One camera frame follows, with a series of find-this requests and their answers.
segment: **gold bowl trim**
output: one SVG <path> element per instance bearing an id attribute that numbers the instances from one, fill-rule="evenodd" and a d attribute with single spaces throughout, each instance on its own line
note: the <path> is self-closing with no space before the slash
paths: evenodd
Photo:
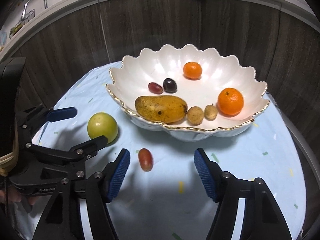
<path id="1" fill-rule="evenodd" d="M 177 48 L 175 48 L 174 46 L 172 46 L 172 45 L 170 45 L 170 44 L 166 44 L 166 45 L 163 45 L 163 46 L 167 46 L 167 45 L 169 45 L 169 46 L 173 47 L 174 49 L 178 50 Z M 203 50 L 199 50 L 199 49 L 198 49 L 196 46 L 194 46 L 193 44 L 186 44 L 185 46 L 187 46 L 187 45 L 192 45 L 197 51 L 203 51 Z M 219 55 L 220 57 L 223 57 L 223 56 L 221 56 L 221 55 L 219 54 L 219 52 L 218 52 L 215 48 L 208 48 L 208 49 L 214 49 L 214 50 L 218 53 L 218 55 Z M 123 64 L 123 59 L 124 59 L 124 57 L 122 58 L 120 69 L 123 68 L 123 66 L 124 66 L 124 64 Z M 236 60 L 237 60 L 237 62 L 238 62 L 238 65 L 241 66 L 238 57 L 237 57 L 237 56 L 235 56 L 235 57 L 236 57 Z M 254 80 L 255 80 L 256 82 L 258 82 L 258 81 L 256 80 L 256 70 L 255 70 L 255 68 L 253 68 L 253 69 L 254 69 L 254 77 L 253 77 L 253 78 L 254 78 Z M 109 69 L 109 74 L 110 74 L 110 77 L 111 77 L 111 79 L 112 79 L 112 84 L 115 84 L 115 80 L 114 80 L 114 78 L 113 78 L 113 75 L 112 75 L 111 70 L 112 70 L 112 68 Z M 142 116 L 134 113 L 132 110 L 130 110 L 129 108 L 126 107 L 125 103 L 124 103 L 122 100 L 120 100 L 114 93 L 111 92 L 111 90 L 110 90 L 110 88 L 109 88 L 108 85 L 109 85 L 109 84 L 106 85 L 106 89 L 107 89 L 109 95 L 121 106 L 121 109 L 122 109 L 125 113 L 127 113 L 128 115 L 134 116 L 134 117 L 136 117 L 136 118 L 140 118 L 140 119 L 142 119 L 143 121 L 145 121 L 145 122 L 148 123 L 148 124 L 155 124 L 155 125 L 158 124 L 158 125 L 166 128 L 166 129 L 168 129 L 168 130 L 190 130 L 190 131 L 196 131 L 196 132 L 215 132 L 215 131 L 218 131 L 218 130 L 219 130 L 219 131 L 230 131 L 230 130 L 233 130 L 233 129 L 237 129 L 237 128 L 241 128 L 241 127 L 243 127 L 243 126 L 249 125 L 250 123 L 253 123 L 253 122 L 255 121 L 254 117 L 257 116 L 258 114 L 261 114 L 264 110 L 266 110 L 267 107 L 268 107 L 269 104 L 270 104 L 270 100 L 268 100 L 268 102 L 265 104 L 265 106 L 264 106 L 260 111 L 258 111 L 258 112 L 256 112 L 256 113 L 254 113 L 253 115 L 251 115 L 252 119 L 250 119 L 250 120 L 248 120 L 248 121 L 246 121 L 246 122 L 243 122 L 243 123 L 241 123 L 241 124 L 239 124 L 239 125 L 233 126 L 233 127 L 231 127 L 231 128 L 217 127 L 217 128 L 215 128 L 215 129 L 208 130 L 208 129 L 201 129 L 201 128 L 195 128 L 195 127 L 184 127 L 184 126 L 175 127 L 175 126 L 167 125 L 166 123 L 163 123 L 163 122 L 148 121 L 147 119 L 143 118 Z M 268 88 L 268 84 L 266 83 L 266 88 L 265 88 L 264 92 L 262 93 L 261 98 L 263 98 L 263 95 L 266 93 L 267 88 Z"/>

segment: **human hand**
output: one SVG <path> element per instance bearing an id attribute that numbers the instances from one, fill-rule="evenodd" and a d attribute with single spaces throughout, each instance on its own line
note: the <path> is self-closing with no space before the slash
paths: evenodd
<path id="1" fill-rule="evenodd" d="M 8 203 L 21 202 L 21 193 L 13 186 L 8 187 Z M 27 197 L 30 205 L 34 205 L 39 197 Z M 4 190 L 0 190 L 0 203 L 4 203 Z"/>

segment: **light blue tablecloth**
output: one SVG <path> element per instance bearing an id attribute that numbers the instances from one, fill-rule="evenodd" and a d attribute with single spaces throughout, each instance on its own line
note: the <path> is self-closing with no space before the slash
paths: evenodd
<path id="1" fill-rule="evenodd" d="M 131 164 L 118 197 L 108 209 L 120 240 L 202 240 L 210 229 L 217 205 L 207 197 L 193 163 L 194 150 L 202 147 L 224 171 L 241 179 L 262 177 L 274 194 L 288 223 L 293 239 L 298 237 L 306 211 L 306 189 L 297 151 L 276 107 L 266 111 L 245 132 L 231 138 L 209 137 L 186 143 L 167 133 L 152 132 L 132 124 L 108 95 L 105 85 L 111 82 L 110 67 L 116 62 L 91 70 L 56 104 L 55 109 L 74 106 L 75 118 L 49 123 L 34 143 L 69 150 L 89 140 L 87 122 L 97 112 L 111 114 L 118 122 L 120 136 L 110 146 L 86 162 L 86 176 L 101 171 L 122 148 L 131 153 Z M 137 151 L 147 148 L 154 167 L 144 172 Z M 29 216 L 21 216 L 24 234 L 32 234 L 47 198 L 34 206 Z M 85 201 L 81 201 L 82 223 L 86 239 L 92 239 Z M 233 240 L 242 227 L 244 200 L 240 200 Z"/>

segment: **orange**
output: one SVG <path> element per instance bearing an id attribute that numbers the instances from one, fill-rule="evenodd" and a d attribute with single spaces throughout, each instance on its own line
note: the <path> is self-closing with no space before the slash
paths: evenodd
<path id="1" fill-rule="evenodd" d="M 198 79 L 201 77 L 202 68 L 196 62 L 188 62 L 183 66 L 183 74 L 190 79 Z"/>
<path id="2" fill-rule="evenodd" d="M 244 105 L 242 94 L 235 88 L 225 88 L 218 96 L 218 108 L 225 115 L 239 114 Z"/>

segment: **scalloped bowl rim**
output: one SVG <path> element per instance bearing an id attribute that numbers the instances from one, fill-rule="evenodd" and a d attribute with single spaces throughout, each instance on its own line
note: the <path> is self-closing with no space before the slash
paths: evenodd
<path id="1" fill-rule="evenodd" d="M 207 49 L 214 49 L 214 50 L 217 52 L 218 56 L 220 56 L 220 57 L 222 57 L 222 58 L 225 58 L 224 56 L 221 56 L 220 53 L 219 53 L 219 52 L 217 51 L 217 49 L 215 49 L 215 48 L 207 48 L 207 49 L 205 49 L 205 50 L 199 50 L 199 49 L 198 49 L 195 45 L 193 45 L 193 44 L 186 44 L 185 46 L 190 46 L 190 45 L 193 46 L 197 51 L 206 51 Z M 185 47 L 185 46 L 183 46 L 181 49 L 177 49 L 177 48 L 175 48 L 174 46 L 172 46 L 172 45 L 170 45 L 170 44 L 165 44 L 165 45 L 163 45 L 163 46 L 160 48 L 160 50 L 161 50 L 164 46 L 170 46 L 170 47 L 172 47 L 172 48 L 174 48 L 174 49 L 176 49 L 176 50 L 181 50 L 181 49 L 183 49 L 183 48 Z M 150 50 L 150 51 L 152 51 L 152 52 L 160 51 L 160 50 L 154 51 L 154 50 L 149 49 L 149 48 L 143 48 L 143 49 L 140 51 L 139 56 L 137 56 L 137 57 L 133 57 L 133 56 L 130 56 L 130 55 L 126 55 L 126 56 L 124 56 L 124 57 L 122 58 L 120 69 L 122 69 L 122 68 L 124 67 L 124 59 L 125 59 L 126 57 L 139 58 L 139 57 L 141 56 L 142 52 L 145 51 L 145 50 Z M 238 59 L 237 56 L 235 56 L 235 55 L 229 55 L 229 56 L 227 56 L 227 57 L 230 57 L 230 56 L 235 57 L 236 60 L 237 60 L 237 62 L 238 62 L 238 65 L 239 65 L 240 67 L 243 67 L 243 66 L 240 65 L 240 62 L 239 62 L 239 59 Z M 256 70 L 255 70 L 255 68 L 252 67 L 252 66 L 249 66 L 249 67 L 253 68 L 253 70 L 254 70 L 254 77 L 253 77 L 253 78 L 254 78 L 255 82 L 258 82 L 258 81 L 256 80 Z M 116 81 L 115 81 L 114 78 L 113 78 L 112 69 L 113 69 L 112 67 L 109 69 L 109 74 L 110 74 L 110 77 L 111 77 L 111 80 L 112 80 L 112 84 L 115 84 Z M 265 92 L 267 91 L 267 88 L 268 88 L 268 84 L 267 84 L 266 82 L 265 82 L 265 84 L 266 84 L 266 87 L 265 87 L 264 92 L 263 92 L 262 95 L 261 95 L 261 98 L 263 98 L 263 95 L 265 94 Z M 250 119 L 250 120 L 245 121 L 245 122 L 243 122 L 243 123 L 241 123 L 241 124 L 239 124 L 239 125 L 235 125 L 235 126 L 230 127 L 230 128 L 228 128 L 228 127 L 227 127 L 227 128 L 225 128 L 225 127 L 216 127 L 216 128 L 214 128 L 214 129 L 202 129 L 202 128 L 185 127 L 185 126 L 175 127 L 175 126 L 170 126 L 170 125 L 168 125 L 168 124 L 166 124 L 166 123 L 163 123 L 163 122 L 148 121 L 148 120 L 144 119 L 142 116 L 134 113 L 132 110 L 130 110 L 129 108 L 127 108 L 126 105 L 125 105 L 125 103 L 124 103 L 122 100 L 120 100 L 120 99 L 110 90 L 110 88 L 109 88 L 108 85 L 109 85 L 109 84 L 106 85 L 106 89 L 107 89 L 109 95 L 121 106 L 121 110 L 122 110 L 122 111 L 124 111 L 126 114 L 128 114 L 128 115 L 130 115 L 130 116 L 132 116 L 132 117 L 134 117 L 134 118 L 137 118 L 137 119 L 139 119 L 139 120 L 141 120 L 141 121 L 143 121 L 143 122 L 145 122 L 145 123 L 147 123 L 147 124 L 149 124 L 149 125 L 154 125 L 154 126 L 163 127 L 163 128 L 165 128 L 166 130 L 196 131 L 196 132 L 201 132 L 201 133 L 207 133 L 207 132 L 214 133 L 214 132 L 217 132 L 217 131 L 230 131 L 230 130 L 238 129 L 238 128 L 240 128 L 240 127 L 243 127 L 243 126 L 246 126 L 246 125 L 249 125 L 249 124 L 253 123 L 253 122 L 255 121 L 254 117 L 257 116 L 257 115 L 259 115 L 259 114 L 261 114 L 265 109 L 267 109 L 267 107 L 268 107 L 269 104 L 270 104 L 270 100 L 268 100 L 267 103 L 265 104 L 265 106 L 264 106 L 261 110 L 259 110 L 258 112 L 256 112 L 256 113 L 254 113 L 254 114 L 251 115 L 251 119 Z"/>

